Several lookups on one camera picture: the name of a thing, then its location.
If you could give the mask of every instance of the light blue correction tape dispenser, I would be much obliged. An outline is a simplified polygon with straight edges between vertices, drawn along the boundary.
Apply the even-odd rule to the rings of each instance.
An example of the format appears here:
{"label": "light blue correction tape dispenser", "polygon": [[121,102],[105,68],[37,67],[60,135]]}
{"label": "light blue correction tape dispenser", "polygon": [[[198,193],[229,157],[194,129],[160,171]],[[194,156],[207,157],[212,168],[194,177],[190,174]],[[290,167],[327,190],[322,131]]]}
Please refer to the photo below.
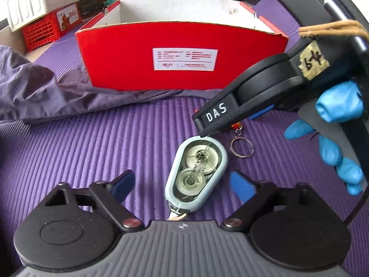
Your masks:
{"label": "light blue correction tape dispenser", "polygon": [[178,148],[165,186],[168,220],[179,221],[198,210],[224,174],[228,154],[212,137],[191,137]]}

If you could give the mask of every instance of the blue glove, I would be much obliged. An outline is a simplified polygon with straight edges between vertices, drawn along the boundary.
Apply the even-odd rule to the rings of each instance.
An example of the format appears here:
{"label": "blue glove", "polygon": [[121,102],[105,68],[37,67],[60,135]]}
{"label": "blue glove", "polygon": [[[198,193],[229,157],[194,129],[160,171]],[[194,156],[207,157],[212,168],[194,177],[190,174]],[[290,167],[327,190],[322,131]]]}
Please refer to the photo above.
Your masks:
{"label": "blue glove", "polygon": [[[342,123],[361,117],[364,104],[357,84],[347,81],[325,91],[315,104],[320,117],[329,123]],[[285,131],[285,138],[297,139],[316,131],[303,120],[293,122]],[[361,167],[352,160],[342,156],[341,148],[332,140],[318,135],[319,153],[323,161],[336,167],[338,176],[346,183],[349,194],[361,193],[360,185],[364,178]]]}

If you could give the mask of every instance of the handwritten label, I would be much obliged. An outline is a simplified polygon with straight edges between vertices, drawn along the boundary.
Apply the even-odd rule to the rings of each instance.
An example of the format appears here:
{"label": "handwritten label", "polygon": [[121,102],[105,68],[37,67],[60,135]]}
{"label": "handwritten label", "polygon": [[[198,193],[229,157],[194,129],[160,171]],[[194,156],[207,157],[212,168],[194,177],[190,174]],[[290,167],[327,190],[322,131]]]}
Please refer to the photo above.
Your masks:
{"label": "handwritten label", "polygon": [[329,67],[329,62],[321,53],[318,43],[311,42],[300,54],[298,66],[307,80],[312,80]]}

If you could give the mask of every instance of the keyring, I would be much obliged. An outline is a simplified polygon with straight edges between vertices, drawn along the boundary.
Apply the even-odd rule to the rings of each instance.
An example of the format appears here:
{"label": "keyring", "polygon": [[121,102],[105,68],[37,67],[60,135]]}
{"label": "keyring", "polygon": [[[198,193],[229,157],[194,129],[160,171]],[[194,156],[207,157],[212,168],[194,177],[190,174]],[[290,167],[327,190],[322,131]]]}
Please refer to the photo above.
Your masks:
{"label": "keyring", "polygon": [[[241,154],[238,154],[238,153],[234,150],[234,148],[233,148],[233,143],[234,143],[234,141],[235,141],[235,140],[237,140],[237,139],[243,139],[244,141],[246,141],[246,142],[250,145],[250,147],[251,147],[251,153],[250,153],[250,154],[248,154],[248,155],[241,155]],[[254,148],[254,146],[253,146],[252,142],[251,142],[250,140],[248,140],[248,139],[244,138],[244,137],[239,137],[239,136],[236,136],[234,139],[232,139],[232,140],[231,140],[231,146],[229,147],[229,149],[230,149],[230,151],[232,152],[232,154],[233,154],[234,156],[237,156],[237,157],[240,157],[240,158],[249,158],[249,157],[251,157],[251,156],[254,154],[254,152],[255,152],[255,148]]]}

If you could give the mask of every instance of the red box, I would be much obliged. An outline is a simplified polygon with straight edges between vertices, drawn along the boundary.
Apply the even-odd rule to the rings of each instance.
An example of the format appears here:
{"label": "red box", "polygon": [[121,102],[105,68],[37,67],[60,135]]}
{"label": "red box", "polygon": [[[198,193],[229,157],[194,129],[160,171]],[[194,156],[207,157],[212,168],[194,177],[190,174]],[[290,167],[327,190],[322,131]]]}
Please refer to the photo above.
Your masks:
{"label": "red box", "polygon": [[58,40],[81,22],[77,3],[48,13],[21,29],[27,51],[30,52],[38,47]]}
{"label": "red box", "polygon": [[287,36],[233,0],[120,0],[76,33],[94,86],[224,88]]}

